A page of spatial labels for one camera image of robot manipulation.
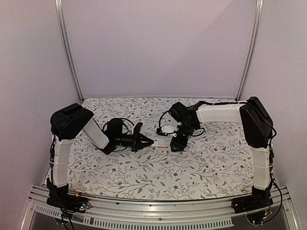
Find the white remote control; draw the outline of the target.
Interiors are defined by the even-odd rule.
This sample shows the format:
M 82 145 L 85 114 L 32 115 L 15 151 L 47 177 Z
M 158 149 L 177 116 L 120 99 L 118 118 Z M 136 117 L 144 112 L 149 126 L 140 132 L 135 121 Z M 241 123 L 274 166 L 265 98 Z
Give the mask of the white remote control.
M 158 148 L 159 150 L 169 150 L 171 149 L 170 143 L 167 141 L 154 141 L 154 143 L 151 145 L 153 148 Z

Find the white battery cover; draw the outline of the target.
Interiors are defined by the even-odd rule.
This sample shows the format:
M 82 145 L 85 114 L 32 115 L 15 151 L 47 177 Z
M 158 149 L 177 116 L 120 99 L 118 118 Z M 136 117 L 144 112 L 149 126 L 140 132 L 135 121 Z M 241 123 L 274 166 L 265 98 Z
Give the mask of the white battery cover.
M 164 147 L 170 147 L 170 143 L 167 141 L 154 141 L 153 147 L 159 147 L 159 146 L 164 146 Z

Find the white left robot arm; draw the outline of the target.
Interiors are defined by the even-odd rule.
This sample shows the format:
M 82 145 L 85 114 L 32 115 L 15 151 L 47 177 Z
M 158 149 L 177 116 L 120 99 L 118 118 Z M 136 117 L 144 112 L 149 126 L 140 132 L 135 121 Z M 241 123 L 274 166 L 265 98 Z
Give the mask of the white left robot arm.
M 50 118 L 50 124 L 53 138 L 49 157 L 51 173 L 47 184 L 49 189 L 56 189 L 52 199 L 61 208 L 71 204 L 70 195 L 65 193 L 68 190 L 67 170 L 71 145 L 80 132 L 104 154 L 112 153 L 118 146 L 137 152 L 154 143 L 141 134 L 141 122 L 132 124 L 131 133 L 123 132 L 123 118 L 112 118 L 100 127 L 94 120 L 93 112 L 78 103 L 56 111 Z

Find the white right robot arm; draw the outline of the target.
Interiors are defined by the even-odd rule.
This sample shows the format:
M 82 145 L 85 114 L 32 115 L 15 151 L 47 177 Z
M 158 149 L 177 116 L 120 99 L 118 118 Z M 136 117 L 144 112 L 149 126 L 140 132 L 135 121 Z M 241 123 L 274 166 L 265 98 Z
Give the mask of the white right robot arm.
M 272 140 L 277 132 L 273 120 L 258 97 L 253 96 L 238 102 L 199 101 L 191 106 L 177 102 L 171 106 L 168 113 L 179 123 L 171 132 L 173 137 L 170 147 L 173 152 L 183 151 L 189 138 L 202 124 L 217 122 L 239 125 L 253 158 L 253 189 L 256 192 L 249 197 L 248 205 L 252 209 L 258 209 L 266 202 L 267 196 L 264 191 L 272 185 Z

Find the floral patterned table mat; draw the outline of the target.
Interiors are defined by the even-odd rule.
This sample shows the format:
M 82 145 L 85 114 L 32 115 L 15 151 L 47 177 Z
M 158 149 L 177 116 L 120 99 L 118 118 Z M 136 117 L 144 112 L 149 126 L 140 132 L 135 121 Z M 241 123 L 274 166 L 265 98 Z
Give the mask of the floral patterned table mat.
M 123 132 L 142 122 L 141 134 L 171 143 L 157 128 L 175 126 L 189 134 L 183 151 L 118 146 L 110 154 L 80 132 L 67 170 L 68 194 L 86 193 L 137 200 L 198 200 L 252 195 L 270 189 L 273 121 L 257 97 L 245 101 L 191 98 L 89 98 L 80 105 L 103 127 L 123 118 Z

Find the front aluminium rail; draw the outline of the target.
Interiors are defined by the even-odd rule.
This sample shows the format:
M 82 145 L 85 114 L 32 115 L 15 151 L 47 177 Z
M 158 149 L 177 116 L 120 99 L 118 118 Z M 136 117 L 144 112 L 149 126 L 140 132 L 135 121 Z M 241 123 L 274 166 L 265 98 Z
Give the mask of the front aluminium rail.
M 232 199 L 144 201 L 89 195 L 91 207 L 61 218 L 61 210 L 47 204 L 48 190 L 34 185 L 28 196 L 23 230 L 298 230 L 300 224 L 287 187 L 271 191 L 268 223 L 253 225 L 247 213 L 235 213 Z

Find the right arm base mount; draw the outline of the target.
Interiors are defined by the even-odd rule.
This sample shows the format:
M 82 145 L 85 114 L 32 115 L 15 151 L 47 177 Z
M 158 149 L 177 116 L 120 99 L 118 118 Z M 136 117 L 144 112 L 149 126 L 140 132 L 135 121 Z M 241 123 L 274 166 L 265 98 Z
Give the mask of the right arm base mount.
M 272 213 L 272 204 L 269 189 L 259 190 L 252 187 L 252 195 L 234 198 L 231 207 L 236 214 L 245 213 L 249 223 L 261 225 Z

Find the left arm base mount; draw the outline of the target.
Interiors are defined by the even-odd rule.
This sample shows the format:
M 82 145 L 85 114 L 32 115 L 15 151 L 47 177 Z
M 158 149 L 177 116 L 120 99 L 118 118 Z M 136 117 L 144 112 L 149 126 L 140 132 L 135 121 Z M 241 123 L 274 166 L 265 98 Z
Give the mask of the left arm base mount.
M 68 185 L 57 187 L 47 178 L 47 188 L 49 190 L 47 204 L 60 208 L 65 215 L 76 212 L 85 213 L 91 207 L 89 199 L 83 197 L 82 193 L 68 194 Z

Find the left aluminium frame post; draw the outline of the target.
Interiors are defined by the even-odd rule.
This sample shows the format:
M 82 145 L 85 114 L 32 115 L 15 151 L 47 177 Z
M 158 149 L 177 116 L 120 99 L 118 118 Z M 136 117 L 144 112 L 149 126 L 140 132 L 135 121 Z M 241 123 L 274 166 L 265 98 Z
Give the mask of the left aluminium frame post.
M 55 10 L 57 14 L 57 19 L 58 19 L 58 24 L 59 24 L 59 32 L 60 36 L 62 39 L 62 44 L 63 44 L 63 49 L 64 53 L 66 56 L 67 64 L 68 64 L 68 69 L 71 75 L 71 80 L 77 95 L 77 98 L 79 102 L 82 102 L 84 100 L 81 86 L 77 77 L 77 72 L 75 69 L 75 64 L 73 61 L 73 56 L 71 53 L 71 47 L 69 43 L 69 38 L 68 38 L 68 33 L 67 33 L 67 28 L 65 24 L 65 18 L 64 18 L 64 10 L 63 10 L 63 5 L 61 0 L 55 0 Z

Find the aluminium frame post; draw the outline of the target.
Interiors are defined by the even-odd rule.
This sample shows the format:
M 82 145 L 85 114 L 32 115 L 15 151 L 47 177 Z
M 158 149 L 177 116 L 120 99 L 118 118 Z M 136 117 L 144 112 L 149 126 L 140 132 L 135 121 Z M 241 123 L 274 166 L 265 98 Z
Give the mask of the aluminium frame post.
M 251 68 L 254 52 L 256 49 L 256 44 L 257 44 L 257 38 L 260 30 L 260 24 L 261 24 L 261 17 L 262 17 L 262 10 L 263 10 L 263 4 L 264 0 L 257 0 L 256 1 L 256 8 L 255 8 L 255 17 L 254 17 L 254 23 L 252 27 L 252 33 L 251 33 L 251 39 L 249 43 L 249 48 L 248 48 L 248 54 L 247 58 L 244 64 L 243 72 L 242 72 L 242 77 L 240 80 L 239 88 L 236 93 L 236 101 L 240 101 L 247 83 L 249 71 Z
M 81 86 L 77 77 L 77 72 L 75 69 L 75 64 L 73 61 L 73 56 L 71 53 L 71 47 L 69 43 L 69 38 L 68 38 L 68 33 L 67 33 L 67 28 L 65 24 L 65 18 L 64 18 L 64 10 L 63 10 L 63 5 L 61 0 L 55 0 L 55 10 L 57 14 L 57 19 L 58 19 L 58 24 L 59 24 L 59 32 L 60 36 L 62 39 L 62 44 L 63 44 L 63 49 L 64 53 L 66 56 L 67 64 L 68 64 L 68 69 L 71 75 L 71 80 L 77 95 L 77 98 L 79 102 L 82 102 L 84 100 Z

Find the right aluminium frame post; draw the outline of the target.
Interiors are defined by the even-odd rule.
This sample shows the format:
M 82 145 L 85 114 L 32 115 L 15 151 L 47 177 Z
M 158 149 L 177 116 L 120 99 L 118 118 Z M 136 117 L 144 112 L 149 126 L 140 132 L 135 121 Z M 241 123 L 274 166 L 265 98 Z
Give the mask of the right aluminium frame post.
M 256 8 L 255 8 L 255 17 L 254 17 L 254 23 L 252 27 L 252 33 L 251 33 L 251 39 L 249 43 L 249 48 L 248 48 L 248 54 L 247 58 L 244 64 L 243 72 L 242 72 L 242 77 L 240 80 L 239 88 L 236 93 L 236 101 L 240 101 L 247 83 L 249 71 L 251 68 L 254 52 L 256 49 L 256 44 L 257 44 L 257 38 L 260 30 L 260 24 L 261 24 L 261 17 L 262 17 L 262 10 L 263 10 L 263 4 L 264 0 L 257 0 L 256 1 Z

